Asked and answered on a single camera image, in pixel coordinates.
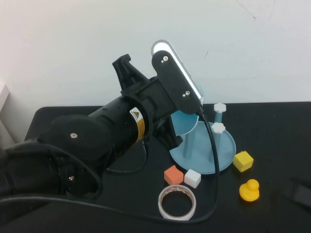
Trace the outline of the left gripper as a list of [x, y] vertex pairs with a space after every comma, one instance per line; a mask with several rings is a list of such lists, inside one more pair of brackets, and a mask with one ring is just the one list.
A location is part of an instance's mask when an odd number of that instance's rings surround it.
[[112, 66], [121, 95], [134, 102], [130, 114], [136, 121], [138, 137], [155, 135], [166, 149], [177, 148], [183, 139], [175, 133], [171, 114], [181, 110], [181, 101], [174, 99], [158, 78], [147, 79], [130, 61], [130, 55], [125, 54]]

